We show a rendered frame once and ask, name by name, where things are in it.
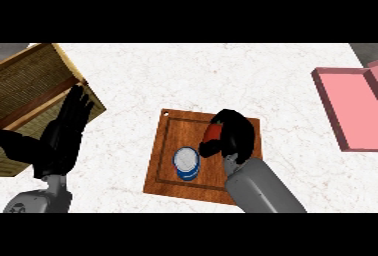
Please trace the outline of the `brown wooden cutting board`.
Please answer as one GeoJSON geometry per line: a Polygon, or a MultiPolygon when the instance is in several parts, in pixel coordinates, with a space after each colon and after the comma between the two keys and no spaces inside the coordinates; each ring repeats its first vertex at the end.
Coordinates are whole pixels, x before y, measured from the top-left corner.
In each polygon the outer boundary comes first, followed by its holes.
{"type": "Polygon", "coordinates": [[[163,109],[144,192],[234,205],[225,189],[224,157],[200,156],[213,114],[163,109]]]}

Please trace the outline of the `blue can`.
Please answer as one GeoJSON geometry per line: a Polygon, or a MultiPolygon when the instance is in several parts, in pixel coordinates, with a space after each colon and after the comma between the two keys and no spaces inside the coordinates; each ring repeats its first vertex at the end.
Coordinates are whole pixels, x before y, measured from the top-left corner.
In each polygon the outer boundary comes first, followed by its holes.
{"type": "Polygon", "coordinates": [[[193,147],[182,147],[173,155],[173,166],[178,177],[184,181],[193,181],[200,172],[200,155],[193,147]]]}

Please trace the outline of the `pink box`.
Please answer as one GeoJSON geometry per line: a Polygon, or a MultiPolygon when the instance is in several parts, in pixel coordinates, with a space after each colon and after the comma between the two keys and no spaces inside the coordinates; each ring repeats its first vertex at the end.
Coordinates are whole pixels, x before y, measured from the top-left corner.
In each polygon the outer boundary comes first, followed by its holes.
{"type": "Polygon", "coordinates": [[[318,67],[312,77],[343,152],[378,152],[378,60],[367,68],[318,67]]]}

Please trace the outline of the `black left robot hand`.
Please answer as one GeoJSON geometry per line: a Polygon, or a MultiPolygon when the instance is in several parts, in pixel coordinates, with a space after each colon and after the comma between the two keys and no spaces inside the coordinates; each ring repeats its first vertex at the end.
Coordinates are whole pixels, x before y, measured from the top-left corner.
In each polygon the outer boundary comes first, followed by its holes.
{"type": "Polygon", "coordinates": [[[0,148],[7,157],[33,165],[36,179],[49,175],[66,176],[73,170],[94,106],[83,87],[76,85],[67,95],[60,115],[49,122],[39,139],[0,130],[0,148]]]}

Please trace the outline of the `tan cardboard box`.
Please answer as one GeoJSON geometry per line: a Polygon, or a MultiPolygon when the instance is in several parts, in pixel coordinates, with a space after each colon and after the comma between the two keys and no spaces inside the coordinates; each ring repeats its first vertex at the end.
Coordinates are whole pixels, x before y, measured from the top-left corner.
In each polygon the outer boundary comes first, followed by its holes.
{"type": "Polygon", "coordinates": [[[0,130],[40,139],[74,85],[94,103],[92,121],[107,108],[57,43],[39,43],[0,61],[0,130]]]}

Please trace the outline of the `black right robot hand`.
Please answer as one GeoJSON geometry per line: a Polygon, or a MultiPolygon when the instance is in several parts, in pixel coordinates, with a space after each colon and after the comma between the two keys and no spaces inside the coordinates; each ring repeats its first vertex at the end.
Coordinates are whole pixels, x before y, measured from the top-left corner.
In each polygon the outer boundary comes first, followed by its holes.
{"type": "Polygon", "coordinates": [[[201,141],[200,155],[209,158],[218,153],[224,157],[238,154],[237,163],[243,164],[255,151],[256,133],[250,120],[235,110],[224,109],[213,117],[210,124],[222,125],[221,139],[210,140],[207,143],[201,141]]]}

